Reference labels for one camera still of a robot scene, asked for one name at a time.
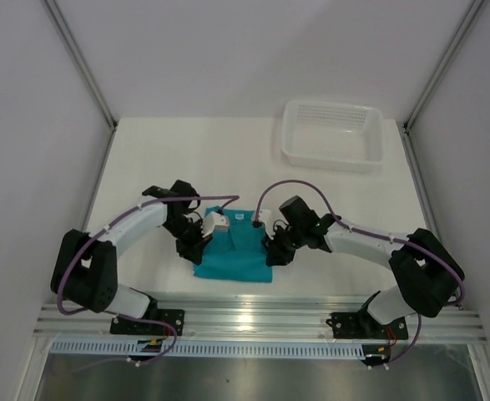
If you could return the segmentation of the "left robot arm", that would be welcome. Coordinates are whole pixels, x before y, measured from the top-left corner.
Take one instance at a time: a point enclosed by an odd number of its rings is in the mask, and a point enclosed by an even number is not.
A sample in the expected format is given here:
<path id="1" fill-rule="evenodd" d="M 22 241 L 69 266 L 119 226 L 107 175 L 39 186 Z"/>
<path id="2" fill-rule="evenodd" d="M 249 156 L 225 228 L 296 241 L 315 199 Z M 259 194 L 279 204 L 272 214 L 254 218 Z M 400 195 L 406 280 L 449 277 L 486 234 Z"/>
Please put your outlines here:
<path id="1" fill-rule="evenodd" d="M 149 295 L 119 284 L 119 258 L 137 241 L 160 227 L 174 239 L 177 252 L 199 262 L 208 242 L 202 220 L 189 218 L 206 198 L 191 184 L 177 180 L 169 189 L 156 185 L 98 231 L 72 229 L 63 239 L 50 287 L 65 316 L 84 311 L 129 316 L 137 332 L 157 328 L 157 302 Z"/>

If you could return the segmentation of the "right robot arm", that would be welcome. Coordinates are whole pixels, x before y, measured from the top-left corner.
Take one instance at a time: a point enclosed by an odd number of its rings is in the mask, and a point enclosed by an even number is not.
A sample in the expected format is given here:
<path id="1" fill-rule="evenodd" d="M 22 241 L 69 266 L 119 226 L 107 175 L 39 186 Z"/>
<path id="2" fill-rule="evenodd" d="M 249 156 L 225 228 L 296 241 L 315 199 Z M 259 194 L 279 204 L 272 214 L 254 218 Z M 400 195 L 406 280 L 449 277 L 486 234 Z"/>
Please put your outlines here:
<path id="1" fill-rule="evenodd" d="M 267 265 L 288 265 L 297 250 L 307 247 L 356 256 L 391 271 L 395 286 L 370 296 L 361 307 L 358 325 L 368 337 L 379 336 L 400 317 L 436 317 L 455 293 L 464 294 L 465 273 L 426 229 L 399 236 L 371 231 L 333 214 L 318 216 L 297 195 L 279 211 L 285 224 L 262 241 Z"/>

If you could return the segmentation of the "teal t shirt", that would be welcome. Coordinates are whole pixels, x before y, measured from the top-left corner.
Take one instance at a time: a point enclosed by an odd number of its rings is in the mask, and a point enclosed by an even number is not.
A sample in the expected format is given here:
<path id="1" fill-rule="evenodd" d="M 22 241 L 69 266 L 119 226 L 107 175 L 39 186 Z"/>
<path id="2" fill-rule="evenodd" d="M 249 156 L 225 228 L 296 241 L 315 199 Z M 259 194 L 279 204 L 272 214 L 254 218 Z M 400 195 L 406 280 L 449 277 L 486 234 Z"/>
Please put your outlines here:
<path id="1" fill-rule="evenodd" d="M 253 227 L 253 211 L 224 209 L 227 231 L 215 231 L 204 250 L 194 276 L 210 280 L 271 283 L 273 271 L 266 265 L 262 244 L 265 228 Z"/>

